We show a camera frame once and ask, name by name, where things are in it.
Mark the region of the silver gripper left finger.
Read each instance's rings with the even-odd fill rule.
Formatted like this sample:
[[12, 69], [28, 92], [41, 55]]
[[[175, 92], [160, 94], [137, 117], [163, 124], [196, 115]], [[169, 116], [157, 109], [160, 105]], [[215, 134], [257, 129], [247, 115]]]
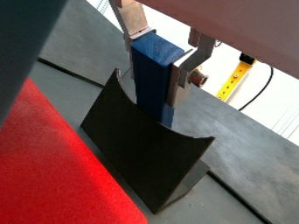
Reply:
[[130, 52], [130, 43], [156, 29], [148, 25], [144, 7], [136, 0], [108, 1], [124, 33], [125, 49]]

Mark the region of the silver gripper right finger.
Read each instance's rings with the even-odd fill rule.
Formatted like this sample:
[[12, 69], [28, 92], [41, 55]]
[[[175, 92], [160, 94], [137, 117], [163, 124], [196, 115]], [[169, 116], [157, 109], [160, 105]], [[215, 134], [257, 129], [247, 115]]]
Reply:
[[215, 38], [191, 28], [188, 44], [193, 49], [187, 51], [172, 63], [171, 80], [168, 86], [167, 104], [175, 108], [188, 97], [192, 72], [201, 63], [211, 57], [215, 46]]

